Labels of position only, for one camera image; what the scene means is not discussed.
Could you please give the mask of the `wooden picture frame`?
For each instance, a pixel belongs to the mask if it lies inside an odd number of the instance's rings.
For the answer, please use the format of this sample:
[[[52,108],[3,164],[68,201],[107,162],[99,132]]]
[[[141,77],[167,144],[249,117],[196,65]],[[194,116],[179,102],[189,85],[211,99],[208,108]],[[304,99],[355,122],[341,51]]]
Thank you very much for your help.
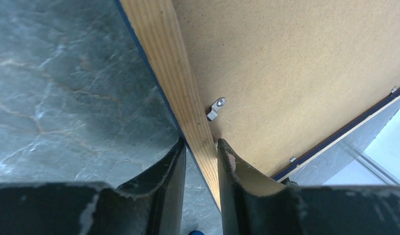
[[[217,139],[213,138],[211,121],[206,117],[210,107],[206,108],[201,100],[173,2],[121,0],[118,4],[216,204],[219,204]],[[400,87],[303,155],[291,157],[287,166],[269,177],[276,181],[284,180],[398,99]]]

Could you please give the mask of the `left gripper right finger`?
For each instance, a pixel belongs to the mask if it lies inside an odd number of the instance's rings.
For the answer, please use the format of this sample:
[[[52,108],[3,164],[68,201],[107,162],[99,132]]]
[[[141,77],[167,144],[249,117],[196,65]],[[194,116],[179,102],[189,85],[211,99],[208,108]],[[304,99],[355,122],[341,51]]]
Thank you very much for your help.
[[[400,187],[286,186],[217,148],[225,235],[400,235]]]

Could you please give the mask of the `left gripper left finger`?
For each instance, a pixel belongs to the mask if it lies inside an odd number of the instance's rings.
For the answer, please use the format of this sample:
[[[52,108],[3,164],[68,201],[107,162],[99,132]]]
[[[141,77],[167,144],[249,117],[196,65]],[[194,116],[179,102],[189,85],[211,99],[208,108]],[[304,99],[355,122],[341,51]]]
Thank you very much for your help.
[[[177,235],[186,149],[117,188],[105,182],[0,183],[0,235]]]

